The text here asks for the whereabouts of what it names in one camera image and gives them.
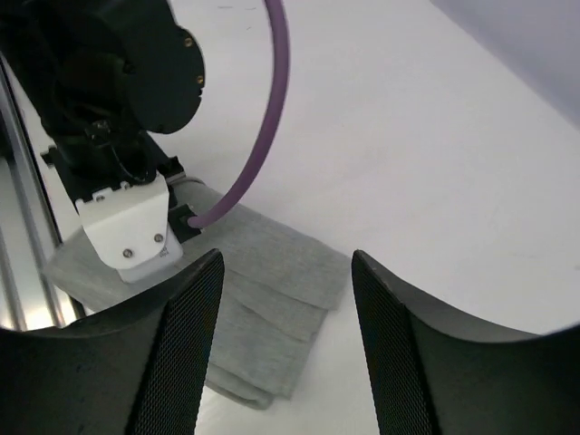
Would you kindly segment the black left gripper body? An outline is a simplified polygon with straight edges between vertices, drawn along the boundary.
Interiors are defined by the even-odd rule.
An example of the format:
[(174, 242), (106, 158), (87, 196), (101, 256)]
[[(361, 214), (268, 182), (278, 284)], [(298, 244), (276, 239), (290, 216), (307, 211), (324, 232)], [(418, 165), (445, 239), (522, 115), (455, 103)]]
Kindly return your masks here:
[(205, 65), (166, 1), (4, 1), (1, 53), (38, 113), (71, 200), (151, 183), (176, 162), (154, 134), (201, 103)]

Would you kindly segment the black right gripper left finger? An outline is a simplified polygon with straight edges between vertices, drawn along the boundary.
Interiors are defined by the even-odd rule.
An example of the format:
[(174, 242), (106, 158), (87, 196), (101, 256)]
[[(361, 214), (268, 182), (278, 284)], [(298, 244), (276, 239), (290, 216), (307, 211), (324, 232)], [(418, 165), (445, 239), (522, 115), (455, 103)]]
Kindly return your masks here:
[(4, 434), (191, 434), (224, 281), (211, 250), (64, 328), (1, 332)]

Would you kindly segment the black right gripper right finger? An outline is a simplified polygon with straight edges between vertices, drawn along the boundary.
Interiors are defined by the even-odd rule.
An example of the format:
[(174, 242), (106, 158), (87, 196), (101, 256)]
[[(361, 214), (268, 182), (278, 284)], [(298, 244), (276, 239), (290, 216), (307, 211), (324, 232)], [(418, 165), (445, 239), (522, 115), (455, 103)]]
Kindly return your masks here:
[(465, 313), (362, 250), (352, 281), (382, 434), (576, 434), (579, 329), (534, 335)]

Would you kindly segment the grey cloth napkin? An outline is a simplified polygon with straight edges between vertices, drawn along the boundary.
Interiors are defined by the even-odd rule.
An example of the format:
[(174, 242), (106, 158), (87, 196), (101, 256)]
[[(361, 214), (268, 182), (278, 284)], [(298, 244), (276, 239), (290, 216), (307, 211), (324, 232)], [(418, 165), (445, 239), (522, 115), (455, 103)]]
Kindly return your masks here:
[(61, 245), (47, 278), (95, 312), (172, 278), (210, 249), (225, 262), (207, 386), (249, 408), (290, 398), (328, 312), (340, 304), (349, 258), (251, 208), (234, 207), (183, 246), (182, 258), (134, 283), (97, 256), (83, 232)]

